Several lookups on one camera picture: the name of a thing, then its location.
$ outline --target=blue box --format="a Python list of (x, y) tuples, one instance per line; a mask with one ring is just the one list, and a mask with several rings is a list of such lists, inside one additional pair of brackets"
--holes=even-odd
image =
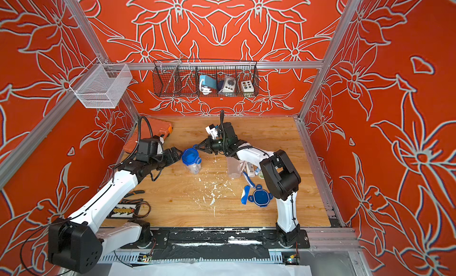
[(200, 83), (202, 87), (208, 87), (217, 90), (217, 81), (208, 75), (200, 75)]

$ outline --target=plastic container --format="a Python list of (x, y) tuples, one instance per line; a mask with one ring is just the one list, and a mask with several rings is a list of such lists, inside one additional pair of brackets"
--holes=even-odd
[(189, 148), (182, 154), (182, 163), (187, 166), (187, 169), (193, 173), (198, 174), (201, 170), (201, 158), (199, 157), (198, 150)]
[(86, 108), (115, 108), (132, 78), (127, 64), (121, 71), (109, 72), (97, 64), (87, 80), (77, 90), (71, 90)]
[(228, 177), (238, 179), (241, 177), (242, 166), (241, 162), (234, 157), (227, 157)]

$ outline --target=orange wall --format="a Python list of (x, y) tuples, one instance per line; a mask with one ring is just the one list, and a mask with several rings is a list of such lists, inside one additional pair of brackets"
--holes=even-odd
[(456, 273), (456, 0), (363, 0), (305, 118), (374, 275)]
[[(0, 41), (1, 162), (55, 107), (94, 54), (62, 0), (0, 0)], [(74, 104), (1, 190), (0, 275), (28, 274), (19, 261), (21, 245), (96, 193), (132, 126), (122, 102), (115, 110)], [(34, 273), (52, 268), (47, 241), (44, 229), (24, 246), (24, 261)]]
[(62, 0), (0, 0), (0, 162), (95, 58)]
[[(79, 0), (113, 62), (186, 58), (321, 60), (347, 0)], [(316, 74), (260, 72), (256, 98), (158, 98), (148, 71), (129, 94), (150, 115), (292, 115)]]
[[(108, 168), (116, 163), (133, 124), (123, 102), (114, 110), (76, 102), (41, 142), (1, 191), (3, 275), (24, 271), (19, 250), (32, 233), (57, 217), (68, 217), (109, 179)], [(47, 233), (46, 228), (24, 246), (24, 261), (34, 273), (53, 267), (47, 261)]]

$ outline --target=toothpaste tube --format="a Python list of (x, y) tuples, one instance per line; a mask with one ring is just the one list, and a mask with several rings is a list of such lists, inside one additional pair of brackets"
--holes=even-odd
[(245, 171), (247, 172), (247, 176), (255, 177), (254, 165), (252, 163), (247, 162), (245, 164)]

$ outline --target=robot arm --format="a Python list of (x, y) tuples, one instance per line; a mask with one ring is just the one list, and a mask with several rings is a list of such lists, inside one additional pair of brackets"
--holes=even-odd
[(198, 144), (196, 149), (209, 154), (223, 152), (225, 156), (247, 161), (261, 168), (266, 186), (277, 202), (277, 237), (282, 246), (292, 246), (299, 234), (296, 192), (301, 177), (285, 151), (271, 152), (254, 148), (250, 143), (239, 140), (231, 123), (224, 123), (223, 118), (224, 113), (221, 111), (220, 125), (209, 125), (206, 128), (208, 138)]
[(49, 227), (48, 261), (52, 264), (86, 273), (107, 253), (134, 243), (145, 248), (151, 243), (150, 224), (141, 219), (121, 227), (98, 232), (102, 222), (119, 201), (152, 170), (180, 160), (182, 152), (175, 147), (163, 151), (163, 139), (141, 139), (135, 158), (125, 160), (113, 178), (85, 205), (67, 219), (57, 218)]

